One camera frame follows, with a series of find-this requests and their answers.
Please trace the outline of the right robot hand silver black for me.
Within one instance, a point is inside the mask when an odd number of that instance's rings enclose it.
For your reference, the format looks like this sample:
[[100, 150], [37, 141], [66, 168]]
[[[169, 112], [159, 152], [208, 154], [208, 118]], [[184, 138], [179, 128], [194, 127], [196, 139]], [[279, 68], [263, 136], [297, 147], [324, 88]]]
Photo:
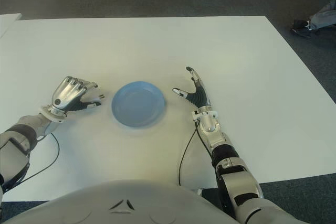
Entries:
[[172, 91], [177, 94], [178, 96], [184, 98], [185, 100], [189, 101], [193, 105], [195, 105], [197, 108], [201, 108], [203, 106], [210, 106], [211, 102], [209, 100], [209, 97], [206, 93], [205, 86], [198, 75], [198, 73], [192, 68], [187, 66], [186, 70], [191, 74], [191, 80], [194, 83], [195, 86], [195, 92], [189, 93], [184, 90], [181, 90], [179, 88], [173, 88]]

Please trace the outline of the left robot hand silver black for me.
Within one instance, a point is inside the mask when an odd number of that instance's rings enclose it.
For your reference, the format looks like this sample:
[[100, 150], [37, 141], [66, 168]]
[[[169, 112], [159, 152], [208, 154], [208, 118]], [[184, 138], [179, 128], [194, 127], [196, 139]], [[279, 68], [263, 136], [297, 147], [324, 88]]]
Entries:
[[100, 106], [104, 95], [98, 94], [97, 88], [95, 82], [65, 77], [54, 91], [47, 111], [53, 115], [65, 116], [67, 112]]

